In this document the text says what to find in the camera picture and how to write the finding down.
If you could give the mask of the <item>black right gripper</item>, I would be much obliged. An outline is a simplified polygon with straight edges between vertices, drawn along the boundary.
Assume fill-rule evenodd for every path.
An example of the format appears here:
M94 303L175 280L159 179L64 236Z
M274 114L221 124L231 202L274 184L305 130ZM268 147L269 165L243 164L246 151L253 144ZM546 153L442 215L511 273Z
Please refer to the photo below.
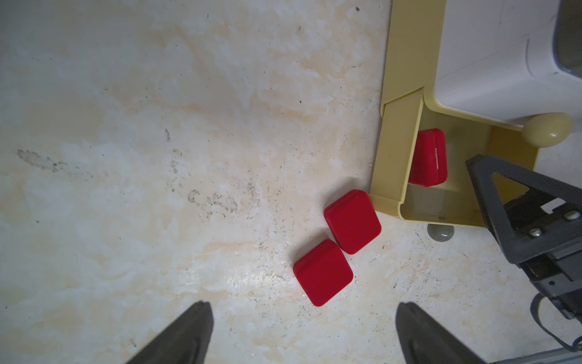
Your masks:
M466 162L486 228L567 319L581 319L581 190L495 156Z

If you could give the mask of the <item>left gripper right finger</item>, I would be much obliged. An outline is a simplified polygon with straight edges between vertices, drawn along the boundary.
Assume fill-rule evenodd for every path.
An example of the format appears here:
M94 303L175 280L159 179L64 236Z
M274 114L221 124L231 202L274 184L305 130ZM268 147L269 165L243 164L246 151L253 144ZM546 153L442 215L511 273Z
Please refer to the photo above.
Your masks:
M485 363L416 303L398 305L396 331L407 364Z

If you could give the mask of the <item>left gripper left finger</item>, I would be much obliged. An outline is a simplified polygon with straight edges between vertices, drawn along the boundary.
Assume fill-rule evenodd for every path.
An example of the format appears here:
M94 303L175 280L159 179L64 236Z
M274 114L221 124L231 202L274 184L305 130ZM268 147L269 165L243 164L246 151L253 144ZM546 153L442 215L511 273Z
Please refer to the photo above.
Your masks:
M127 363L204 363L213 328L211 304L194 303Z

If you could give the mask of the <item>red brooch box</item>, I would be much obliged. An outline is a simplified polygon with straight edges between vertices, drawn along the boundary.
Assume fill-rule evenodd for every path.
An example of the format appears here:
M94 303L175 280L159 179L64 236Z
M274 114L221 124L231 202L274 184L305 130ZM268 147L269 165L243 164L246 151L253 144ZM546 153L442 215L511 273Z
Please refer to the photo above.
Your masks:
M422 187L432 187L444 183L447 178L448 162L445 133L437 128L419 131L409 183Z
M316 307L324 306L354 279L341 248L325 240L293 265L293 273Z
M354 255L382 232L368 194L352 190L324 210L324 218L339 247Z

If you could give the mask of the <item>red brooch box front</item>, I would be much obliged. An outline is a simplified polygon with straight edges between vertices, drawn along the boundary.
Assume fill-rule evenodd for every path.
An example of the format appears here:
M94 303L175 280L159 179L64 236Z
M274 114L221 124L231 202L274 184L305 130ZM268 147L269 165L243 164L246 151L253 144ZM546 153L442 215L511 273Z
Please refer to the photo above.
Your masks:
M341 248L325 240L293 265L293 273L316 307L324 306L354 279Z

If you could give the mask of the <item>yellow bottom drawer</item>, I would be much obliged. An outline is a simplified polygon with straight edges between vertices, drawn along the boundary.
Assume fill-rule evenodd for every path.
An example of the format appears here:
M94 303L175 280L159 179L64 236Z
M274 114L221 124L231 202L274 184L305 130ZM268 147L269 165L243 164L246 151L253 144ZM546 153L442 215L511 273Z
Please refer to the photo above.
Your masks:
M484 227L465 162L491 155L534 169L538 150L521 129L440 106L435 96L445 1L394 1L383 90L382 125L371 180L376 211L424 224ZM409 183L422 130L445 134L448 178L439 185Z

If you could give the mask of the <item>white drawer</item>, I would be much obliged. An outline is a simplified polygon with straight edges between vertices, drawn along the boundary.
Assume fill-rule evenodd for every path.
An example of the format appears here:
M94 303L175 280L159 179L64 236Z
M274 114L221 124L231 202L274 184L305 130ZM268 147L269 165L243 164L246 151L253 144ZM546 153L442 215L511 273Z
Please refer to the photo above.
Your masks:
M556 63L560 1L448 1L434 96L446 109L525 126L561 113L581 130L581 78Z

